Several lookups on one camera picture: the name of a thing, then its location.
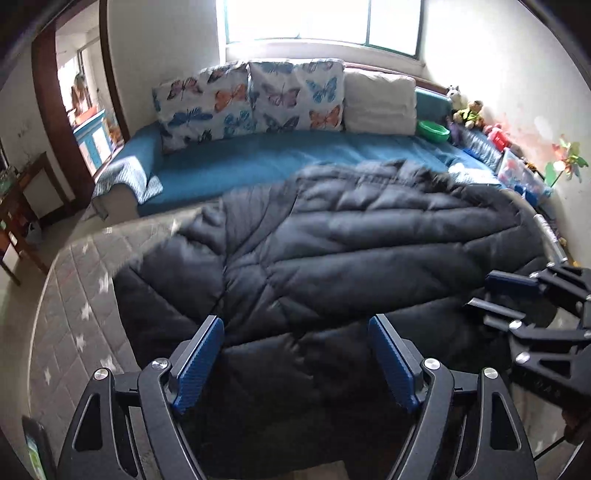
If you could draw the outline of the black smartphone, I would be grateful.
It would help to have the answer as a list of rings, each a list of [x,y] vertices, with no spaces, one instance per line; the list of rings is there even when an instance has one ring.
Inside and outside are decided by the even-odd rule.
[[[55,461],[45,428],[28,416],[22,416],[21,422],[34,478],[56,480]]]

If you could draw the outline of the yellow green plush doll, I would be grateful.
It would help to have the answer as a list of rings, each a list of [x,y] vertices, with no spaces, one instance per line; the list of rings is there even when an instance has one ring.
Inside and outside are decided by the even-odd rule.
[[[483,103],[480,100],[471,102],[467,108],[453,114],[453,121],[464,126],[468,130],[483,130],[485,120],[481,115]]]

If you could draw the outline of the purple small toy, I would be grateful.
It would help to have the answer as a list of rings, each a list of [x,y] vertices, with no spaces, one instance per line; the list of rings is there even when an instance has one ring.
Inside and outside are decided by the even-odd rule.
[[[452,117],[447,117],[447,128],[450,131],[450,142],[456,147],[463,147],[463,123],[454,120]]]

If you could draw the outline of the blue covered sofa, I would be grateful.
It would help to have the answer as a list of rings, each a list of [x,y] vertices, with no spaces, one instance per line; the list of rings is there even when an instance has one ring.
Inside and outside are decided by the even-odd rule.
[[[166,151],[169,131],[154,122],[136,132],[98,177],[93,206],[115,217],[112,191],[122,187],[135,199],[135,214],[148,216],[215,198],[235,188],[273,183],[310,165],[356,165],[365,161],[411,160],[466,181],[497,184],[494,172],[460,149],[417,136],[295,131],[238,135],[231,139],[183,139]]]

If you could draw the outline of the green plastic basin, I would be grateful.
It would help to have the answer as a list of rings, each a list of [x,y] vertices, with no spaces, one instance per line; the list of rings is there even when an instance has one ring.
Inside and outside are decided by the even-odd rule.
[[[417,123],[416,133],[434,144],[447,142],[451,135],[448,128],[430,120],[420,120]]]

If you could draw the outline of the blue white cabinet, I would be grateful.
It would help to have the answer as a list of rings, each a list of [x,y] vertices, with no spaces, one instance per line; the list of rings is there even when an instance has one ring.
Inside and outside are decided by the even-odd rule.
[[[81,155],[91,176],[94,176],[112,156],[112,144],[105,119],[105,110],[76,126],[73,130]]]

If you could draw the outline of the left butterfly print cushion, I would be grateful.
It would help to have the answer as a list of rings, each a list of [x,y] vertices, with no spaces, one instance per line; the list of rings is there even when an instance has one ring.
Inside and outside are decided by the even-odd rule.
[[[166,152],[256,131],[245,63],[165,82],[152,89],[152,102]]]

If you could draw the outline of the plain white cushion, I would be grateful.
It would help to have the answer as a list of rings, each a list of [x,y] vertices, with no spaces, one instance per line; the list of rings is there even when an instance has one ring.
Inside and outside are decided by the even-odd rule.
[[[415,134],[416,81],[406,75],[346,68],[346,131],[379,135]]]

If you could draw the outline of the red toy box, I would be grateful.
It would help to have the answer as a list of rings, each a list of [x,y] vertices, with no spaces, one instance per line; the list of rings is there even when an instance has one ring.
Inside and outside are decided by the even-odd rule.
[[[502,125],[499,123],[487,125],[484,128],[484,133],[487,135],[489,142],[500,152],[511,148],[513,145],[508,133],[504,131]]]

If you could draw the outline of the black puffer down jacket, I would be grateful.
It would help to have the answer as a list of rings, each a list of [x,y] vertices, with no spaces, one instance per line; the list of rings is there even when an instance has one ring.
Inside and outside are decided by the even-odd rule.
[[[504,371],[507,345],[467,309],[494,271],[547,263],[533,217],[501,190],[410,161],[311,166],[224,194],[113,284],[137,364],[208,316],[224,342],[181,419],[204,473],[269,478],[342,462],[382,479],[410,427],[370,348],[368,322],[446,367]]]

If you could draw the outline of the window with green frame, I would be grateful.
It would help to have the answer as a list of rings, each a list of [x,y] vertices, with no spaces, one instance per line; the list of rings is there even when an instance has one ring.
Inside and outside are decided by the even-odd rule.
[[[416,0],[225,1],[229,44],[321,40],[417,57],[424,3]]]

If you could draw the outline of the grey star quilted mattress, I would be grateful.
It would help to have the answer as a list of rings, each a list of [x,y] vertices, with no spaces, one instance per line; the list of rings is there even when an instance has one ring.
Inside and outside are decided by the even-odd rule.
[[[32,410],[54,449],[63,445],[75,405],[96,369],[125,373],[142,368],[119,316],[115,275],[199,212],[132,222],[58,254],[39,305],[30,370]]]

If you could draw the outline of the wooden side table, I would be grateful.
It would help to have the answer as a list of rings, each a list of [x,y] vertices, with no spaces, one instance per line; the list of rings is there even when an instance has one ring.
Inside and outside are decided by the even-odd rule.
[[[62,203],[53,213],[49,213],[45,220],[35,213],[25,196],[25,189],[40,173],[48,178]],[[1,195],[1,269],[16,286],[20,287],[21,281],[4,259],[10,247],[19,258],[28,258],[43,274],[48,273],[48,267],[26,240],[25,227],[34,223],[40,227],[50,226],[73,213],[73,204],[57,179],[46,152],[41,153],[13,177],[11,185]]]

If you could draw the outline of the right butterfly print cushion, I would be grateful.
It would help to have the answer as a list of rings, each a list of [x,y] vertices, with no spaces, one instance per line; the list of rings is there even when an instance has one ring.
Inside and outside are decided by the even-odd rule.
[[[259,133],[342,129],[345,67],[341,60],[250,61],[249,74]]]

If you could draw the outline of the butterfly print cushion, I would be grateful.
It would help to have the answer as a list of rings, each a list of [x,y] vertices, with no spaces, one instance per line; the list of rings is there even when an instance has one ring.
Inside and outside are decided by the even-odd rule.
[[[259,133],[342,129],[345,67],[341,60],[250,61],[249,74]]]
[[[256,131],[245,63],[165,82],[152,89],[152,102],[166,152]]]

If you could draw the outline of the colourful pinwheel toy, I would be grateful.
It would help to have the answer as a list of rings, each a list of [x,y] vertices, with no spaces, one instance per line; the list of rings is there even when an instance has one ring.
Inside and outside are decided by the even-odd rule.
[[[563,135],[557,144],[552,145],[555,159],[548,162],[544,169],[545,184],[553,188],[559,179],[581,179],[581,171],[589,168],[589,162],[580,154],[580,144],[568,141]]]

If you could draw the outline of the clear plastic toy bag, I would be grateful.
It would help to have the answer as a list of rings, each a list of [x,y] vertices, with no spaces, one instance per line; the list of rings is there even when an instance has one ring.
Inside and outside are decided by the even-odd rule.
[[[551,189],[538,172],[534,172],[526,162],[505,148],[497,170],[497,177],[507,187],[521,186],[537,199],[549,197]]]

